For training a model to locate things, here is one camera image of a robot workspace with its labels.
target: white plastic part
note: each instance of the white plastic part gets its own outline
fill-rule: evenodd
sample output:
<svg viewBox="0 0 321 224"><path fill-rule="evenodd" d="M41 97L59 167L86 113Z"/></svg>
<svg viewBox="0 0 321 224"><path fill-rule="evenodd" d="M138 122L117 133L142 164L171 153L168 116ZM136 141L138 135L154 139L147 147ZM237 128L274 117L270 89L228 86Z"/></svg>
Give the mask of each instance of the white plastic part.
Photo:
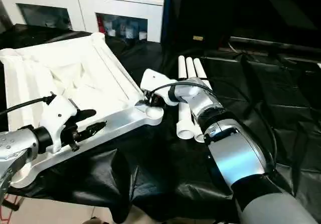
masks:
<svg viewBox="0 0 321 224"><path fill-rule="evenodd" d="M60 151L60 135L65 128L65 122L71 116L75 116L76 113L77 109L75 106L68 99L60 95L57 95L42 113L39 126L45 127L49 132L53 142L53 153Z"/></svg>
<svg viewBox="0 0 321 224"><path fill-rule="evenodd" d="M190 77L197 77L196 71L194 68L194 63L191 57L186 58L186 67L187 67L187 75ZM199 143L204 143L204 135L202 130L197 122L194 121L194 139Z"/></svg>
<svg viewBox="0 0 321 224"><path fill-rule="evenodd" d="M93 123L107 122L95 136L79 142L76 152L69 145L60 151L59 145L47 147L46 153L39 154L16 173L12 179L16 188L29 185L41 171L53 165L142 125L158 125L162 121L163 109L136 105L144 99L143 93L108 48L102 33L21 49L2 49L0 61L5 71L7 107L49 96L52 91L71 98L81 110L96 110L95 116L77 123L79 132ZM40 102L9 113L9 130L26 125L37 127L49 108ZM55 113L62 117L73 115L71 109L58 104ZM51 117L44 118L48 121L41 125L50 128Z"/></svg>
<svg viewBox="0 0 321 224"><path fill-rule="evenodd" d="M206 73L204 71L204 68L203 68L203 66L201 64L201 61L198 58L194 59L194 66L195 66L195 70L196 70L197 76L199 78L207 78ZM209 87L209 89L212 90L212 87L211 87L210 82L208 80L203 80L203 83L205 83L206 86Z"/></svg>
<svg viewBox="0 0 321 224"><path fill-rule="evenodd" d="M148 68L145 70L142 76L142 79L140 82L140 88L142 90L153 91L154 89L160 86L173 83L173 82L177 82L177 81L174 79L169 79L165 75ZM170 87L163 87L157 90L155 94L157 94L158 96L161 96L164 99L166 104L170 106L175 106L178 104L178 102L172 102L170 100L169 89Z"/></svg>
<svg viewBox="0 0 321 224"><path fill-rule="evenodd" d="M187 78L184 56L179 56L179 78ZM194 136L194 124L188 103L179 103L179 121L176 124L176 134L183 140L191 139Z"/></svg>

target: bottle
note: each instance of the bottle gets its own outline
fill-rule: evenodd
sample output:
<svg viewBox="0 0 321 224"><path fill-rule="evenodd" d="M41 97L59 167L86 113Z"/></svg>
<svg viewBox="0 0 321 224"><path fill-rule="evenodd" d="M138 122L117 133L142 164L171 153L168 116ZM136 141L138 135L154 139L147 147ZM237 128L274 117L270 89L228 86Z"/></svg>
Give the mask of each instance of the bottle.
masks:
<svg viewBox="0 0 321 224"><path fill-rule="evenodd" d="M106 32L112 30L112 21L104 20L104 28Z"/></svg>
<svg viewBox="0 0 321 224"><path fill-rule="evenodd" d="M138 38L138 21L130 21L129 25L133 28L132 30L132 37Z"/></svg>
<svg viewBox="0 0 321 224"><path fill-rule="evenodd" d="M127 20L124 18L120 18L118 20L118 27L119 27L119 34L122 37L126 36L126 24L127 24Z"/></svg>
<svg viewBox="0 0 321 224"><path fill-rule="evenodd" d="M108 35L111 37L115 37L116 36L116 30L115 29L111 29L108 31Z"/></svg>
<svg viewBox="0 0 321 224"><path fill-rule="evenodd" d="M140 40L147 40L147 32L139 32L139 39Z"/></svg>
<svg viewBox="0 0 321 224"><path fill-rule="evenodd" d="M105 34L105 28L104 28L104 24L103 24L101 16L97 16L97 23L98 23L99 32Z"/></svg>

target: tile floor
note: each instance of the tile floor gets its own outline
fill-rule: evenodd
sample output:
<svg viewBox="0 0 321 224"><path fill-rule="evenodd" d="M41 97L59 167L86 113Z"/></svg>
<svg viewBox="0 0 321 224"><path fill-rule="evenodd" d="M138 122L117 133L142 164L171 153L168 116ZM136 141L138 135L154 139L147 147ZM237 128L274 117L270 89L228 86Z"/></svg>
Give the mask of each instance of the tile floor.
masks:
<svg viewBox="0 0 321 224"><path fill-rule="evenodd" d="M64 203L52 200L30 199L8 195L10 202L19 201L21 207L12 212L1 206L0 224L83 224L93 216L113 224L108 208ZM157 224L139 208L133 206L125 224ZM166 224L212 224L212 220L192 220L176 218Z"/></svg>

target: table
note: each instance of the table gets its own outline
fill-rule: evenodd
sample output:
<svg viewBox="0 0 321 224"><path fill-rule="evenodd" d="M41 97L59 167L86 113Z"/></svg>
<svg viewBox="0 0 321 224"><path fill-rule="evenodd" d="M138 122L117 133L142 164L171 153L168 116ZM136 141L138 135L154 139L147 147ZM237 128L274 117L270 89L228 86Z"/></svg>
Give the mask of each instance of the table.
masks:
<svg viewBox="0 0 321 224"><path fill-rule="evenodd" d="M87 35L15 25L0 36L0 48ZM108 38L106 43L138 85L146 68L177 76L178 53L173 49L117 38ZM321 69L316 64L237 53L201 61L221 103L271 150L267 129L253 108L265 116L278 145L277 171L270 178L294 194L321 223ZM2 67L0 71L0 108L4 109ZM177 107L168 107L160 125L131 131L41 172L30 186L9 192L108 207L115 222L125 220L132 204L158 221L175 216L238 221L230 193L209 175L207 147L178 139L177 118ZM6 129L4 120L1 128Z"/></svg>

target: white plastic tray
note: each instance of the white plastic tray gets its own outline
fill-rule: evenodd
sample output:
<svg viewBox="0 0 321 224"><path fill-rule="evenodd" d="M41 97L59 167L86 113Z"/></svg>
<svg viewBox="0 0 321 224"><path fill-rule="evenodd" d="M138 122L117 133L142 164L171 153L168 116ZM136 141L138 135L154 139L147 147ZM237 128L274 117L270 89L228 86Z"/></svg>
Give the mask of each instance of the white plastic tray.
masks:
<svg viewBox="0 0 321 224"><path fill-rule="evenodd" d="M7 107L42 96L61 94L80 109L95 109L94 117L78 123L79 129L127 109L143 93L105 44L102 33L88 37L20 49L3 49ZM9 130L38 126L45 103L8 114Z"/></svg>

